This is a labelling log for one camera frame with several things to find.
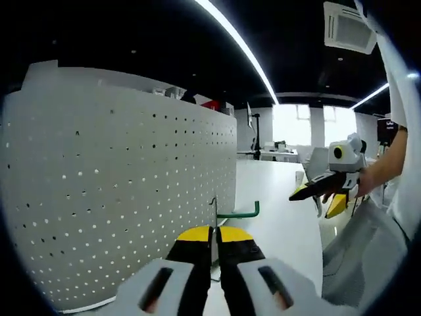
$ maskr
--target led light strip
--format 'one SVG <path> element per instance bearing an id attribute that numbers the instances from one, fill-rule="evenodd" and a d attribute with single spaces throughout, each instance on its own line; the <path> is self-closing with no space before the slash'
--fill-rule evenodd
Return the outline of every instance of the led light strip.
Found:
<path id="1" fill-rule="evenodd" d="M 410 74 L 408 74 L 407 78 L 410 79 L 418 79 L 420 77 L 420 74 L 417 72 L 411 72 Z M 371 99 L 372 97 L 375 97 L 376 95 L 378 95 L 380 92 L 382 92 L 385 89 L 388 89 L 389 84 L 384 84 L 382 85 L 380 88 L 378 88 L 375 92 L 371 93 L 370 95 L 366 96 L 364 99 L 362 99 L 361 101 L 359 101 L 357 104 L 353 105 L 350 109 L 353 110 L 356 107 L 359 107 L 360 105 L 362 105 L 364 102 L 367 102 L 369 99 Z"/>
<path id="2" fill-rule="evenodd" d="M 364 99 L 362 99 L 361 101 L 359 101 L 357 104 L 353 105 L 350 109 L 353 110 L 356 107 L 359 107 L 360 105 L 362 105 L 364 102 L 367 102 L 369 99 L 371 99 L 372 97 L 375 97 L 376 95 L 378 95 L 380 92 L 382 92 L 385 89 L 388 89 L 389 84 L 384 84 L 382 85 L 380 88 L 378 88 L 375 92 L 371 93 L 370 95 L 366 96 Z"/>
<path id="3" fill-rule="evenodd" d="M 266 89 L 269 91 L 270 96 L 274 100 L 274 104 L 277 105 L 278 99 L 275 96 L 275 92 L 270 85 L 268 78 L 266 77 L 261 65 L 257 61 L 256 57 L 253 55 L 247 44 L 244 42 L 244 39 L 238 34 L 237 30 L 232 26 L 230 21 L 211 3 L 209 0 L 195 0 L 202 8 L 204 8 L 210 15 L 212 15 L 215 20 L 221 24 L 221 26 L 227 31 L 231 37 L 235 40 L 235 42 L 240 46 L 243 50 L 244 54 L 250 60 L 251 64 L 256 69 L 257 73 L 261 77 Z"/>

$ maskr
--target air conditioner vent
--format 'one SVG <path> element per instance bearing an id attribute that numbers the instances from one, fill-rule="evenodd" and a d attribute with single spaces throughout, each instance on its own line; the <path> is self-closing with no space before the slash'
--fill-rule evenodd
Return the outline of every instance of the air conditioner vent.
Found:
<path id="1" fill-rule="evenodd" d="M 371 54 L 376 34 L 364 23 L 357 10 L 336 3 L 324 3 L 324 44 Z"/>

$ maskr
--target white desk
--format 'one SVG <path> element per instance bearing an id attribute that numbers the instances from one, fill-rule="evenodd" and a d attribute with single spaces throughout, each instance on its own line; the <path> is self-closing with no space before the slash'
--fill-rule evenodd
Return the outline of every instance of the white desk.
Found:
<path id="1" fill-rule="evenodd" d="M 237 151 L 237 158 L 242 159 L 245 156 L 246 159 L 253 159 L 253 153 L 254 151 L 251 150 Z M 296 149 L 293 149 L 292 153 L 261 150 L 260 159 L 262 159 L 262 157 L 275 157 L 278 161 L 289 163 L 299 162 L 298 152 Z"/>
<path id="2" fill-rule="evenodd" d="M 321 296 L 323 281 L 322 241 L 317 209 L 312 199 L 289 202 L 295 189 L 297 163 L 237 161 L 235 211 L 254 211 L 260 201 L 260 214 L 251 219 L 230 219 L 228 226 L 245 229 L 253 236 L 263 254 L 291 265 L 313 281 Z M 220 283 L 213 282 L 205 307 L 205 316 L 229 315 Z"/>

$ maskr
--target ceiling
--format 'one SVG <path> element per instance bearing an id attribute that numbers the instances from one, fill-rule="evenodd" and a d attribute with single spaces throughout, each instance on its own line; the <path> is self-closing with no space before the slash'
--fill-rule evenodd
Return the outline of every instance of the ceiling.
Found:
<path id="1" fill-rule="evenodd" d="M 323 95 L 361 99 L 386 82 L 377 46 L 371 55 L 324 46 L 321 0 L 212 2 L 248 44 L 275 92 L 283 93 L 280 103 L 350 107 L 355 101 Z M 352 0 L 332 2 L 355 7 Z M 105 68 L 168 82 L 236 108 L 247 101 L 252 107 L 271 106 L 242 50 L 195 1 L 138 3 L 101 10 L 11 9 L 14 26 L 5 36 L 3 59 L 9 91 L 20 88 L 30 63 L 58 59 L 59 66 Z M 290 92 L 312 97 L 285 96 Z M 389 110 L 387 91 L 357 108 L 370 114 Z"/>

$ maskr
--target perforated white panel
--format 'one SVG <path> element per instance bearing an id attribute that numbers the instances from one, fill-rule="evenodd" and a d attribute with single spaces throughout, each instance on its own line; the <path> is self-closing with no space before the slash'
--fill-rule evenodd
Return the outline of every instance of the perforated white panel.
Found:
<path id="1" fill-rule="evenodd" d="M 180 232 L 234 209 L 235 118 L 55 80 L 6 100 L 1 195 L 12 242 L 58 310 L 115 295 Z"/>

